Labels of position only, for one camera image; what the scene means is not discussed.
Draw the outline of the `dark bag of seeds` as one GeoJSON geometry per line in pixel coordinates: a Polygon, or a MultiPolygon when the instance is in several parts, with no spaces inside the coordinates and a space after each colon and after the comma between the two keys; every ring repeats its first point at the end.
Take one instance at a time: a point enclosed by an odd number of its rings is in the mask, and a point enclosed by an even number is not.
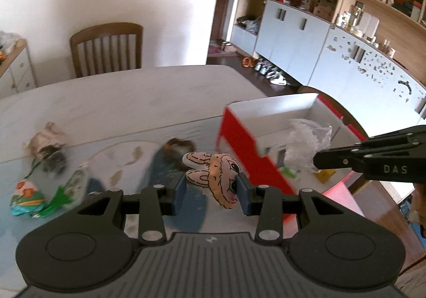
{"type": "Polygon", "coordinates": [[[187,139],[172,138],[162,147],[165,160],[179,171],[186,171],[188,166],[183,163],[183,156],[196,151],[196,145],[187,139]]]}

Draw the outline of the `clear plastic bag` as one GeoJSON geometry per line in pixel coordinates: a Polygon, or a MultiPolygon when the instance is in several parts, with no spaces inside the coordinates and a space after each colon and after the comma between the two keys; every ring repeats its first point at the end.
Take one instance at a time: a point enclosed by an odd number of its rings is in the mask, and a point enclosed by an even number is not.
{"type": "Polygon", "coordinates": [[[294,171],[318,169],[314,156],[331,145],[332,126],[308,119],[291,119],[289,135],[285,141],[284,166],[294,171]]]}

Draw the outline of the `silver snack wrapper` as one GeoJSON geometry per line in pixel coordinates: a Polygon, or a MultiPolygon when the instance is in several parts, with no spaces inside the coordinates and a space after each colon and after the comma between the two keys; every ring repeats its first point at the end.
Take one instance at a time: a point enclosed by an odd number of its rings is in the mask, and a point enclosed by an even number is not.
{"type": "Polygon", "coordinates": [[[64,131],[56,123],[48,122],[24,145],[24,148],[34,158],[42,161],[66,145],[67,136],[64,131]]]}

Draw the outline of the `floral fabric sachet green tassel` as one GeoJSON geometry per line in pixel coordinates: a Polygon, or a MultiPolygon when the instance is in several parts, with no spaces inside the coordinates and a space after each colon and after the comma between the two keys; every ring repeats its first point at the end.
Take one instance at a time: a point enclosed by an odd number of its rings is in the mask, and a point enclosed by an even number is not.
{"type": "Polygon", "coordinates": [[[66,195],[64,187],[60,186],[54,197],[47,201],[43,192],[34,183],[21,180],[17,183],[9,208],[11,214],[16,217],[28,215],[32,218],[44,218],[72,202],[73,199],[66,195]]]}

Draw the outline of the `red and white cardboard box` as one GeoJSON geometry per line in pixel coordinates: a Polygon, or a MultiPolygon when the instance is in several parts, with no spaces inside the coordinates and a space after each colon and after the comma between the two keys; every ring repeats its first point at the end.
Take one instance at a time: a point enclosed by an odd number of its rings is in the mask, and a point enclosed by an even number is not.
{"type": "Polygon", "coordinates": [[[313,166],[313,156],[366,137],[350,115],[325,96],[303,93],[226,106],[217,151],[234,156],[253,185],[271,185],[285,194],[311,188],[360,214],[346,187],[355,173],[349,168],[320,171],[313,166]]]}

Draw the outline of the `brown wooden chair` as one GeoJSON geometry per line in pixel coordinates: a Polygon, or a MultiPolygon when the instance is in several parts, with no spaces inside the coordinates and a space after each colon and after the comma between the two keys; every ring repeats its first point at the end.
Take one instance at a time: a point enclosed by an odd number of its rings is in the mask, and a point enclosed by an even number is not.
{"type": "Polygon", "coordinates": [[[77,78],[142,68],[144,28],[132,22],[92,26],[69,39],[77,78]]]}

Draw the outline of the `white drawer sideboard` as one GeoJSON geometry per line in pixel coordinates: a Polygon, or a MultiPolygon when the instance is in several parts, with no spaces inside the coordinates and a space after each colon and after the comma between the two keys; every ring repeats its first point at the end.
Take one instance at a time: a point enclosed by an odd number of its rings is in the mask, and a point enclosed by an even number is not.
{"type": "Polygon", "coordinates": [[[37,87],[25,39],[19,39],[13,51],[1,62],[0,98],[37,87]]]}

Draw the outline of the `white wall cabinet unit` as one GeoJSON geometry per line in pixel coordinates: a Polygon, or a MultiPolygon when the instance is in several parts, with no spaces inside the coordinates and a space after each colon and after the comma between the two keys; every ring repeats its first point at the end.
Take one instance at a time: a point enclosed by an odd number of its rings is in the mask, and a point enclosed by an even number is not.
{"type": "Polygon", "coordinates": [[[425,29],[386,0],[240,0],[231,40],[341,103],[369,135],[425,123],[425,29]]]}

